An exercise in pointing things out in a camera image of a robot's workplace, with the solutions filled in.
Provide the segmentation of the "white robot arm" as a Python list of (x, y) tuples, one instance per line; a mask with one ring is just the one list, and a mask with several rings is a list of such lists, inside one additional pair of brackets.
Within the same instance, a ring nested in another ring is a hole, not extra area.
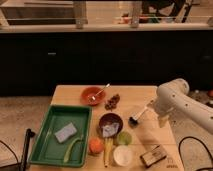
[(179, 111), (213, 135), (213, 108), (190, 98), (189, 89), (188, 82), (182, 78), (163, 83), (157, 87), (156, 98), (149, 103), (149, 107), (159, 119), (172, 110)]

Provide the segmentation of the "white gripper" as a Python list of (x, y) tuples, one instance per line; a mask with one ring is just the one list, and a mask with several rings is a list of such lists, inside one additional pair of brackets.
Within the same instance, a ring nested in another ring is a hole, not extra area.
[(159, 99), (151, 100), (148, 103), (148, 107), (153, 109), (158, 117), (158, 124), (160, 128), (163, 128), (168, 122), (169, 116), (167, 116), (171, 112), (171, 108), (167, 106), (164, 102)]

